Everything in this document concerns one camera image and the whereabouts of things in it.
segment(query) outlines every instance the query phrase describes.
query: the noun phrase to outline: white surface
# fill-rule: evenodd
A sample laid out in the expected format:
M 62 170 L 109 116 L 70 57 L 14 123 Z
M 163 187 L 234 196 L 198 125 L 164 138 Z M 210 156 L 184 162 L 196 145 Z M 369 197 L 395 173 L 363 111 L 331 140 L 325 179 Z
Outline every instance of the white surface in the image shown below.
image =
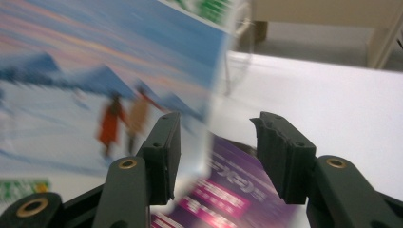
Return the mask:
M 243 81 L 219 98 L 211 131 L 256 146 L 249 119 L 276 113 L 316 145 L 317 157 L 344 158 L 377 191 L 403 200 L 402 99 L 402 73 L 255 55 Z

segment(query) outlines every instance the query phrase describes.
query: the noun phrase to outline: mountain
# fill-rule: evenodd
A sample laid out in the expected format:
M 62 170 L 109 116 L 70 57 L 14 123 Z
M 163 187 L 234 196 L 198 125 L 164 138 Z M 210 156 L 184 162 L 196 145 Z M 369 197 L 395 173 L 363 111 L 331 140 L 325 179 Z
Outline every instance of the mountain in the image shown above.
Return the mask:
M 163 106 L 170 110 L 178 110 L 181 113 L 190 115 L 198 120 L 202 120 L 202 115 L 190 108 L 181 98 L 174 93 L 169 93 L 162 98 Z
M 0 56 L 0 69 L 15 68 L 22 71 L 60 71 L 53 58 L 46 52 L 19 53 Z
M 64 77 L 63 83 L 70 88 L 80 88 L 84 92 L 109 95 L 112 91 L 116 91 L 122 97 L 129 99 L 134 97 L 131 88 L 105 65 Z
M 133 85 L 132 85 L 134 90 L 138 90 L 140 87 L 144 90 L 145 94 L 151 98 L 156 103 L 161 102 L 161 98 L 142 80 L 138 79 Z

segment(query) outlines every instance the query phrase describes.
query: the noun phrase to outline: screw hole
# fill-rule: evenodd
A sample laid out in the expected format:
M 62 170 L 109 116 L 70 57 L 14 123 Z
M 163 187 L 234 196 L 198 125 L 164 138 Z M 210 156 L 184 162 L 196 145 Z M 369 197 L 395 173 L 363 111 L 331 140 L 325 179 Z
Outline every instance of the screw hole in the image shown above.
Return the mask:
M 33 199 L 23 204 L 17 211 L 17 217 L 26 218 L 34 216 L 43 211 L 48 206 L 48 199 Z
M 119 163 L 119 168 L 121 169 L 129 169 L 136 166 L 137 162 L 135 160 L 129 159 L 124 160 Z
M 328 159 L 326 162 L 334 168 L 345 168 L 347 166 L 346 162 L 334 158 Z

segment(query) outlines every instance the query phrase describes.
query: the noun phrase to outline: purple card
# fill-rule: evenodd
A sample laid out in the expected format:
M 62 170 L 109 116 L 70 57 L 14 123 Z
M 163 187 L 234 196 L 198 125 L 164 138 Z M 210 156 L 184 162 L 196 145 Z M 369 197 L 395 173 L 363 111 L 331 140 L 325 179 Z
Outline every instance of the purple card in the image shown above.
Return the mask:
M 198 180 L 169 215 L 152 227 L 286 227 L 296 206 L 286 205 L 259 161 L 216 137 L 211 176 Z

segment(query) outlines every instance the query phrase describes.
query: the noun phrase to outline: person in orange coat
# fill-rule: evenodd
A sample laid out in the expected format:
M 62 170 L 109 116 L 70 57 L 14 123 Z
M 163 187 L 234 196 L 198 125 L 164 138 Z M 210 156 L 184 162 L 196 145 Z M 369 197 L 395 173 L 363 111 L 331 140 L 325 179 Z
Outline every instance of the person in orange coat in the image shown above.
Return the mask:
M 136 137 L 139 133 L 144 132 L 144 125 L 149 115 L 149 105 L 154 105 L 162 112 L 166 112 L 165 109 L 146 95 L 142 87 L 138 87 L 137 91 L 139 92 L 139 98 L 133 101 L 127 116 L 127 152 L 129 155 L 133 155 Z
M 119 93 L 112 93 L 111 102 L 105 108 L 101 119 L 101 129 L 98 140 L 104 145 L 104 157 L 110 158 L 110 146 L 118 141 L 118 121 L 123 121 L 126 125 L 125 111 L 121 105 Z

